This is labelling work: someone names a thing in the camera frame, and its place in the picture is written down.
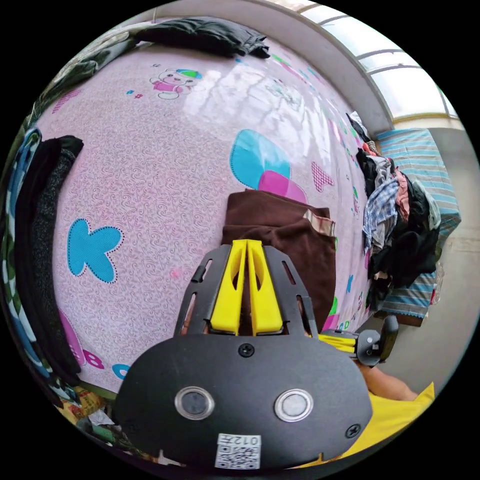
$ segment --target yellow clip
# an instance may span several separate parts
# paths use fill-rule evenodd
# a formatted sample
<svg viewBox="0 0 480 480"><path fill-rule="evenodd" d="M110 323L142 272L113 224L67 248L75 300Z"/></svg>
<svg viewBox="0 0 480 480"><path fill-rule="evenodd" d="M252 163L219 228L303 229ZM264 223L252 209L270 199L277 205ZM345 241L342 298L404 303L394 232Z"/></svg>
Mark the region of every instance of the yellow clip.
<svg viewBox="0 0 480 480"><path fill-rule="evenodd" d="M253 335L279 332L283 326L282 315L262 242L247 240L247 245Z"/></svg>
<svg viewBox="0 0 480 480"><path fill-rule="evenodd" d="M234 240L210 320L214 330L239 334L246 253L247 240Z"/></svg>
<svg viewBox="0 0 480 480"><path fill-rule="evenodd" d="M348 354L355 353L355 338L342 338L339 336L329 336L320 333L318 335L318 339L326 344L331 345L332 347L335 347L340 352L346 352Z"/></svg>

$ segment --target striped mattress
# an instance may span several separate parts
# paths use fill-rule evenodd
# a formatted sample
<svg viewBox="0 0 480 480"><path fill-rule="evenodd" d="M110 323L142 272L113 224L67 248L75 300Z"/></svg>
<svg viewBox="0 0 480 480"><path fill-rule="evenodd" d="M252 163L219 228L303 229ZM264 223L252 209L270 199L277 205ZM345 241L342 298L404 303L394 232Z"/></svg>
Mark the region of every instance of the striped mattress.
<svg viewBox="0 0 480 480"><path fill-rule="evenodd" d="M391 158L411 180L422 182L440 208L438 246L462 221L455 192L437 145L427 129L392 130L378 135L383 157ZM410 288L397 288L385 299L382 310L424 318L435 288L436 274L422 274Z"/></svg>

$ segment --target pink bedsheet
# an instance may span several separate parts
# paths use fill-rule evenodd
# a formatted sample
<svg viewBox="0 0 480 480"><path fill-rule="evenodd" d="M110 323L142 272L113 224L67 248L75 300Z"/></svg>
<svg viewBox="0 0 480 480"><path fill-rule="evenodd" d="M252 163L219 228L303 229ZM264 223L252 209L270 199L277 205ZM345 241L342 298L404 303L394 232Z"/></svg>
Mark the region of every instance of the pink bedsheet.
<svg viewBox="0 0 480 480"><path fill-rule="evenodd" d="M245 187L330 209L336 292L325 327L354 331L366 318L352 109L268 44L267 60L143 45L38 121L44 139L84 141L59 198L53 273L85 382L117 392L132 362L172 336L191 275L219 245L227 198Z"/></svg>

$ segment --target qr code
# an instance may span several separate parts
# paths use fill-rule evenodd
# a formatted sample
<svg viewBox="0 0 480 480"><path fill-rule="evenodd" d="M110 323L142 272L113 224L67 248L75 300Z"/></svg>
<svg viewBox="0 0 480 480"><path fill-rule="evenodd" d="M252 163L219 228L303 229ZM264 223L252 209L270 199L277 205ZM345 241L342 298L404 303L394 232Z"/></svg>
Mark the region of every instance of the qr code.
<svg viewBox="0 0 480 480"><path fill-rule="evenodd" d="M260 468L260 447L218 445L215 467L232 470L257 470Z"/></svg>

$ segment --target person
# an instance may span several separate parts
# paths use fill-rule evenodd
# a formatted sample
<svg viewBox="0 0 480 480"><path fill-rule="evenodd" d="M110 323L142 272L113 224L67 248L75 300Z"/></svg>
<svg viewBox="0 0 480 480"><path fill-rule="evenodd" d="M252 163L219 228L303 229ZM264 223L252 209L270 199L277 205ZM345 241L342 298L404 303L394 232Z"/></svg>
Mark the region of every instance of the person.
<svg viewBox="0 0 480 480"><path fill-rule="evenodd" d="M434 401L434 384L430 383L420 394L413 392L402 380L387 375L380 368L370 368L355 362L368 388L372 417L356 442L344 454L331 460L322 456L296 468L313 467L349 457L366 450L400 432L416 420Z"/></svg>

